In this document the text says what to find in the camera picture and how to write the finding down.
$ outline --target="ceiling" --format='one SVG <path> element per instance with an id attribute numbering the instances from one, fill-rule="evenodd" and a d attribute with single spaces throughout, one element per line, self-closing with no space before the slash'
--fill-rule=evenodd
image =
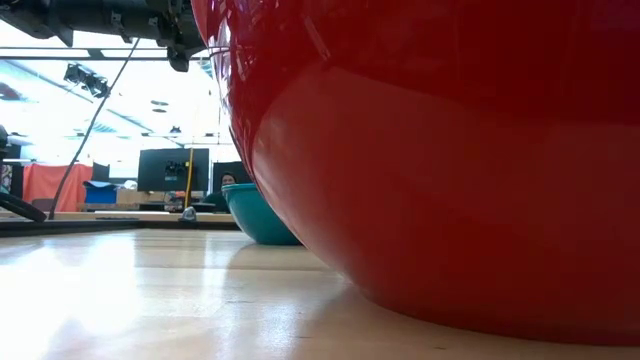
<path id="1" fill-rule="evenodd" d="M 0 56 L 14 57 L 0 59 L 0 122 L 7 131 L 33 142 L 80 138 L 84 133 L 100 99 L 64 81 L 67 65 L 77 62 L 107 78 L 111 85 L 123 62 L 15 59 L 88 58 L 86 50 L 75 48 L 113 48 L 103 54 L 126 57 L 131 47 L 117 36 L 76 32 L 74 37 L 74 49 L 67 49 L 56 38 L 34 39 L 0 21 Z M 167 61 L 136 60 L 164 57 L 165 50 L 153 40 L 141 40 L 138 48 L 144 50 L 137 50 L 125 68 L 98 117 L 92 137 L 129 140 L 143 148 L 229 146 L 229 124 L 220 119 L 219 94 L 210 74 L 195 61 L 189 72 L 179 73 Z M 169 136 L 173 127 L 181 129 L 179 137 Z"/>

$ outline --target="bowl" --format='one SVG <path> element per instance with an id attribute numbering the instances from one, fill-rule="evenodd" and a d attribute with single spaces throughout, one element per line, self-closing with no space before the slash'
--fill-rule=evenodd
<path id="1" fill-rule="evenodd" d="M 258 244 L 300 245 L 255 184 L 226 185 L 222 187 L 222 194 L 238 227 Z"/>
<path id="2" fill-rule="evenodd" d="M 416 318 L 640 345 L 640 7 L 272 3 L 195 9 L 305 246 Z"/>

